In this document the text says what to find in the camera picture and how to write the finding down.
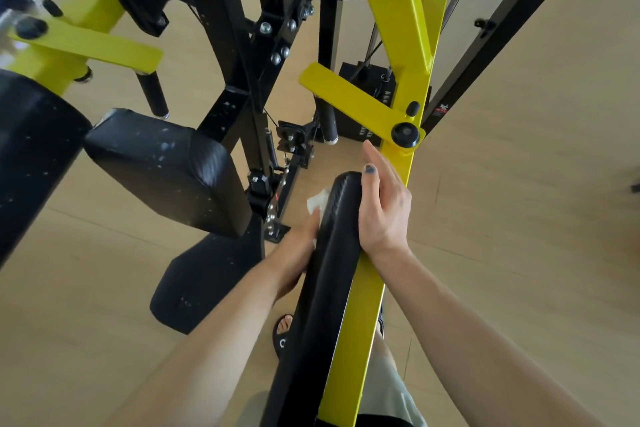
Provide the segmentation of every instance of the black plastic cap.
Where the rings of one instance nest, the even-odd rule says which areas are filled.
[[[49,30],[49,26],[42,19],[27,16],[15,25],[15,33],[28,41],[42,37]]]
[[[407,105],[406,114],[410,117],[415,117],[416,115],[418,115],[419,111],[420,103],[418,103],[417,101],[412,101],[411,103],[409,103],[409,105]]]
[[[44,10],[50,13],[53,17],[62,17],[64,13],[62,9],[58,7],[58,4],[53,2],[52,0],[42,0],[42,6]]]
[[[416,147],[420,141],[418,128],[409,122],[398,123],[391,129],[393,141],[405,149]]]

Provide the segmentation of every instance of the person's left arm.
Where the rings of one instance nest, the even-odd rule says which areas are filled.
[[[105,424],[217,425],[273,303],[307,267],[316,210],[249,271]]]

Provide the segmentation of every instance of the yellow metal bar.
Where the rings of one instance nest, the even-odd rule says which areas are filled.
[[[98,32],[113,29],[124,14],[118,0],[66,0],[60,8],[73,25]],[[75,78],[85,74],[86,58],[32,45],[8,69],[62,95]]]
[[[32,46],[130,67],[142,73],[153,73],[163,56],[163,52],[158,48],[124,37],[71,26],[53,18],[48,20],[47,24],[47,33],[37,39],[27,41],[16,36],[14,32],[10,37]]]
[[[404,183],[408,183],[415,148],[401,149],[395,145],[389,130],[400,121],[420,125],[446,0],[369,0],[369,4],[396,75],[391,109],[381,110],[380,102],[338,76],[328,75],[328,70],[321,71],[315,64],[303,72],[300,83],[380,135],[382,154]],[[421,103],[418,115],[413,118],[404,114],[411,101]],[[363,253],[324,388],[318,412],[320,420],[337,427],[355,425],[383,293],[384,284]]]

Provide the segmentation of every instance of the forearm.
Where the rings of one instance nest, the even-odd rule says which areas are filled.
[[[269,258],[254,267],[107,425],[216,425],[278,293]]]
[[[469,425],[602,425],[411,253],[374,263]]]

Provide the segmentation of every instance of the gray shorts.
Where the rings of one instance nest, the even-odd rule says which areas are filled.
[[[260,425],[267,395],[268,392],[260,392],[249,399],[236,427]],[[427,427],[402,378],[387,357],[370,358],[358,413],[396,417],[415,427]]]

